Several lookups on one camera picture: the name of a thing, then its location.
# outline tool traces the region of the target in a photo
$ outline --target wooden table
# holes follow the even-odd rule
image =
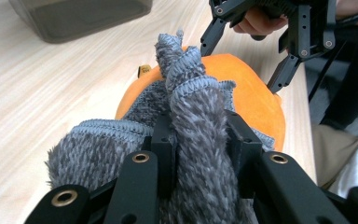
[[[200,45],[208,2],[155,0],[141,19],[65,44],[41,41],[0,0],[0,223],[22,223],[49,191],[47,151],[85,119],[112,119],[138,65],[157,65],[158,34],[185,31]],[[282,31],[262,42],[226,29],[214,53],[231,53],[268,81]],[[315,179],[304,68],[279,92],[287,120],[284,152]]]

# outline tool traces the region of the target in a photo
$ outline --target black cable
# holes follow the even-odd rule
[[[354,15],[354,16],[351,16],[351,17],[348,17],[348,18],[345,18],[345,19],[342,19],[342,20],[336,21],[336,29],[337,28],[342,28],[342,27],[345,27],[345,26],[349,26],[349,25],[353,25],[356,22],[358,22],[358,14]]]
[[[318,80],[316,80],[315,85],[313,85],[312,91],[310,91],[310,95],[308,96],[308,102],[310,103],[310,101],[312,100],[313,96],[315,95],[316,91],[319,89],[319,87],[321,86],[322,82],[324,81],[324,77],[327,73],[328,68],[330,67],[331,63],[337,58],[338,54],[341,52],[341,50],[344,48],[345,44],[347,42],[345,41],[339,49],[334,48],[334,51],[332,53],[332,55],[329,57],[329,59],[327,60],[326,64],[324,65],[324,68],[321,71],[321,74],[318,77]]]

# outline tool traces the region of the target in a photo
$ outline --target light wood surface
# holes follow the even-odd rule
[[[211,19],[207,0],[155,0],[141,19],[65,44],[41,41],[0,0],[0,223],[22,223],[49,191],[47,151],[85,119],[112,119],[140,64],[157,65],[158,34],[185,31],[200,45]],[[280,32],[262,42],[226,29],[214,53],[231,53],[268,81]],[[304,69],[279,92],[287,120],[284,152],[315,179]]]

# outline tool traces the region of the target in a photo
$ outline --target beige pants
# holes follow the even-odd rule
[[[328,188],[358,148],[358,136],[325,125],[312,125],[317,184]]]

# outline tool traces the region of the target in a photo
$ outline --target person's leg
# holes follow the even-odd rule
[[[358,148],[358,136],[325,125],[312,125],[318,186],[328,188]]]
[[[344,130],[358,116],[358,46],[337,95],[325,111],[321,124]]]

